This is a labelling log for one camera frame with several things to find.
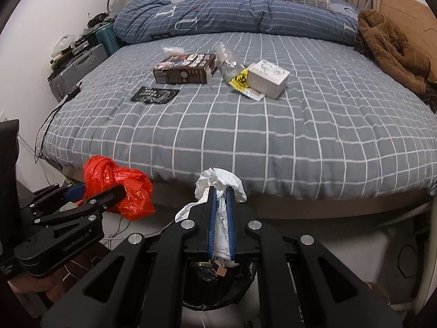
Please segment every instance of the yellow packet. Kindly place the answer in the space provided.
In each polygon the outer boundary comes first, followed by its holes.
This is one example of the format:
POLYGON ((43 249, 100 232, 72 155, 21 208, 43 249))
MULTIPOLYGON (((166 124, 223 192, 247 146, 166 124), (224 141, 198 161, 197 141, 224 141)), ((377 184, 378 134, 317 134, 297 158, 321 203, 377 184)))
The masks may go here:
POLYGON ((229 82, 229 85, 232 86, 238 92, 241 92, 244 96, 255 101, 261 101, 266 95, 264 95, 263 93, 259 93, 258 91, 255 91, 254 89, 250 88, 247 85, 247 74, 249 72, 249 69, 252 67, 252 65, 244 69, 235 78, 233 78, 229 82))

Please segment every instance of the gray suitcase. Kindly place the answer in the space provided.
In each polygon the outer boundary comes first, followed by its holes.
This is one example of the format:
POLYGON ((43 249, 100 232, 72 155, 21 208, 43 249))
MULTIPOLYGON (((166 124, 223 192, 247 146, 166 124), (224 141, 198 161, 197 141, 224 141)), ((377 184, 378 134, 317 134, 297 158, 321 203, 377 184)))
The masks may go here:
POLYGON ((108 58, 103 44, 80 54, 71 61, 52 81, 50 88, 58 101, 73 91, 73 87, 89 72, 108 58))

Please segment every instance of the teal basket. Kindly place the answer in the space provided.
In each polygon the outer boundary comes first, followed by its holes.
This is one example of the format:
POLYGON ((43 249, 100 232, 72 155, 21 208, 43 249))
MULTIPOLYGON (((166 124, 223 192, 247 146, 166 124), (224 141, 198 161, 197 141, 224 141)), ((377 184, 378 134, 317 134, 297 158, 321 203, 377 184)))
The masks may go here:
POLYGON ((114 54, 117 50, 126 45, 114 32, 114 23, 100 27, 96 31, 96 38, 102 43, 108 56, 114 54))

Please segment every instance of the white box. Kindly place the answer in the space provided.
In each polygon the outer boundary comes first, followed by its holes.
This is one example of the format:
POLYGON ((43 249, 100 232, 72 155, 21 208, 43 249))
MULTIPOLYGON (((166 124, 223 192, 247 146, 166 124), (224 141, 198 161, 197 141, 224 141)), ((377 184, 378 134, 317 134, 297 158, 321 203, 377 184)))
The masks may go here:
POLYGON ((249 69, 247 84, 252 89, 275 99, 284 90, 290 72, 270 63, 261 60, 249 69))

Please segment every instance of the silver bolt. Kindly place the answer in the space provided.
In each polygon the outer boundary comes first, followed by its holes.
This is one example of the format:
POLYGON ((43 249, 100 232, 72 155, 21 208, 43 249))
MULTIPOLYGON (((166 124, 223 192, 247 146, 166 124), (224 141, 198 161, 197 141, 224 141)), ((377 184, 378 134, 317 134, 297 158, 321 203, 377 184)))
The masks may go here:
POLYGON ((191 229, 194 227, 196 223, 194 223, 194 221, 192 219, 186 219, 184 221, 181 222, 181 227, 184 229, 191 229))
POLYGON ((263 226, 263 224, 260 221, 250 221, 248 226, 250 229, 258 230, 263 226))
POLYGON ((301 236, 301 243, 304 245, 313 245, 314 238, 308 234, 305 234, 304 236, 301 236))
POLYGON ((143 240, 143 236, 141 234, 135 233, 135 234, 131 234, 129 236, 129 243, 130 244, 138 244, 143 240))

